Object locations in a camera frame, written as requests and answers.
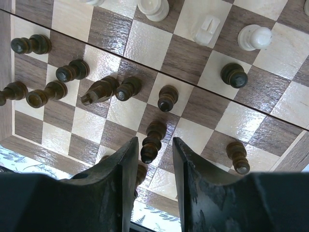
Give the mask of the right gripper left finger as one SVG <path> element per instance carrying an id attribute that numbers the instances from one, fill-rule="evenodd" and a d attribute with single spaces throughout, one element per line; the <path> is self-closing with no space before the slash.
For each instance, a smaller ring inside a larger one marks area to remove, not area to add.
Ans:
<path id="1" fill-rule="evenodd" d="M 71 179 L 2 173 L 1 231 L 129 231 L 138 156 L 139 142 L 133 137 L 114 154 Z"/>

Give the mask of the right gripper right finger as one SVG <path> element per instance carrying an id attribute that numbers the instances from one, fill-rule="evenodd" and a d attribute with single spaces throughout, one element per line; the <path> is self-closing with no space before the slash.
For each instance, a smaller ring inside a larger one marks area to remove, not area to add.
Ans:
<path id="1" fill-rule="evenodd" d="M 184 232 L 306 232 L 308 173 L 234 176 L 173 138 L 173 165 Z"/>

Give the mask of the dark chess piece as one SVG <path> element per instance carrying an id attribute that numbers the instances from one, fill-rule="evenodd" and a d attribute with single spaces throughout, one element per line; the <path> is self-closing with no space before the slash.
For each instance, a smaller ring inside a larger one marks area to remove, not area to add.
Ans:
<path id="1" fill-rule="evenodd" d="M 160 121 L 153 121 L 149 124 L 146 129 L 147 137 L 143 139 L 140 151 L 143 163 L 150 164 L 155 160 L 162 147 L 161 140 L 165 137 L 166 132 L 166 124 Z"/>

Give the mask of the dark chess knight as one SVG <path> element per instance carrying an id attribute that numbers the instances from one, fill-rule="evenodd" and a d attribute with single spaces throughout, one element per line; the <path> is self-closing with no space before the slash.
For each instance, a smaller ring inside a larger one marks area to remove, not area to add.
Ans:
<path id="1" fill-rule="evenodd" d="M 80 98 L 83 105 L 87 106 L 105 102 L 115 95 L 119 82 L 112 76 L 106 76 L 91 85 L 89 90 Z"/>

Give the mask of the wooden chess board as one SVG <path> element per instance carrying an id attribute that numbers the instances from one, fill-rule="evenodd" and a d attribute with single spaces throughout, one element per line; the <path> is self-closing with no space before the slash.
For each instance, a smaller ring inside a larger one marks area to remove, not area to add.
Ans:
<path id="1" fill-rule="evenodd" d="M 309 163 L 309 17 L 305 0 L 171 0 L 150 21 L 134 0 L 92 6 L 77 0 L 0 3 L 0 86 L 43 89 L 58 67 L 82 59 L 83 80 L 34 109 L 26 100 L 0 109 L 0 146 L 76 174 L 127 140 L 167 125 L 147 189 L 177 213 L 172 139 L 234 174 L 226 146 L 241 141 L 252 171 L 301 171 Z M 192 39 L 204 15 L 221 20 L 207 46 Z M 83 105 L 106 76 L 115 95 Z"/>

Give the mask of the white chess knight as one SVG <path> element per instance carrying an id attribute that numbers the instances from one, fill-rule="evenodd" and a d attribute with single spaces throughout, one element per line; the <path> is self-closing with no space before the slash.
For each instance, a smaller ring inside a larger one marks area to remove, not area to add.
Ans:
<path id="1" fill-rule="evenodd" d="M 221 20 L 211 14 L 202 16 L 192 27 L 192 39 L 198 45 L 207 46 L 216 33 Z"/>

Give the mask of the floral table mat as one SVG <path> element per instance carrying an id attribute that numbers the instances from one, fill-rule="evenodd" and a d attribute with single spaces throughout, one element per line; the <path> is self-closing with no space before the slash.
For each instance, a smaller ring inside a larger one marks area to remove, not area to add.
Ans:
<path id="1" fill-rule="evenodd" d="M 16 173 L 40 173 L 58 180 L 73 177 L 72 174 L 15 153 L 3 146 L 0 147 L 0 165 Z M 180 232 L 180 218 L 176 215 L 177 213 L 168 212 L 172 209 L 171 206 L 161 210 L 153 203 L 147 202 L 147 200 L 154 200 L 155 203 L 163 202 L 163 200 L 156 200 L 154 196 L 151 196 L 154 193 L 147 189 L 156 171 L 156 167 L 148 165 L 146 179 L 137 189 L 138 197 L 134 202 L 131 221 L 154 232 Z"/>

